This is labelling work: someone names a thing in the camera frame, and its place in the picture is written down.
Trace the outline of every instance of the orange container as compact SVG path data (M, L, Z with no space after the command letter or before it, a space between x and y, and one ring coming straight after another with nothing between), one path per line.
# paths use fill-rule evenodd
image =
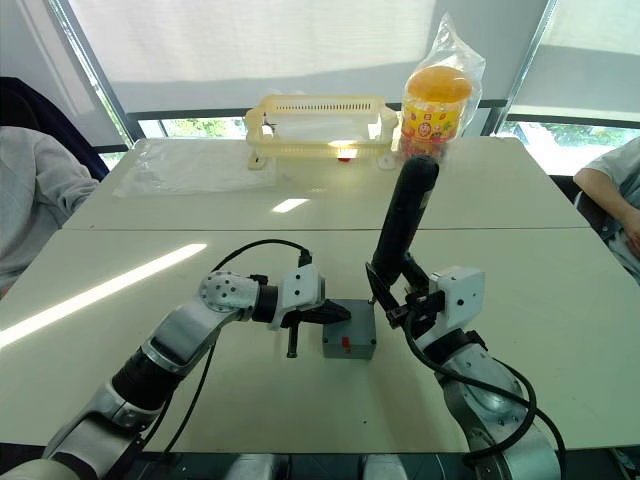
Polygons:
M401 152L439 153L457 135L470 96L471 81L455 68L436 65L411 75L402 102Z

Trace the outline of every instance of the plastic bag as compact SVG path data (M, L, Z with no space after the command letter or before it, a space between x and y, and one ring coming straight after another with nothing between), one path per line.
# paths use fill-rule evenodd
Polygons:
M244 140L153 140L142 147L113 194L187 195L275 185L275 163L249 170L251 154Z
M485 64L445 13L429 54L405 85L400 148L406 155L437 153L464 130L482 97Z

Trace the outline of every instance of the gray sleeve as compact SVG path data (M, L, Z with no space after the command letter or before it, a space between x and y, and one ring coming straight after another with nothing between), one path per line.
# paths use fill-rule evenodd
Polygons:
M620 188L630 175L640 169L640 137L596 158L585 168L605 173Z
M36 197L71 216L98 185L89 171L57 140L43 137L35 146Z

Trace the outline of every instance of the robotic arm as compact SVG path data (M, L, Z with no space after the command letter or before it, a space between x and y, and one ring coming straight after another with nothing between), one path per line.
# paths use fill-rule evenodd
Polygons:
M514 374L487 353L476 332L464 331L482 308L484 273L451 267L426 275L409 254L438 170L434 160L426 156L412 157L405 163L373 260L366 265L374 298L385 310L391 326L404 329L414 354L441 372L436 377L447 408L469 444L471 454L466 463L474 469L476 478L558 479L560 468L553 448L535 425L530 425L509 448L480 455L512 436L525 421L527 408L504 395L451 378L452 373L458 374L523 398ZM400 275L409 283L406 304L402 306L390 293Z
M222 327L251 317L275 329L307 320L345 320L349 312L325 300L324 278L312 263L290 272L278 287L267 285L262 276L212 272L196 295L165 317L124 367L53 437L42 459L1 478L120 478L120 470L144 447L141 432L215 344Z

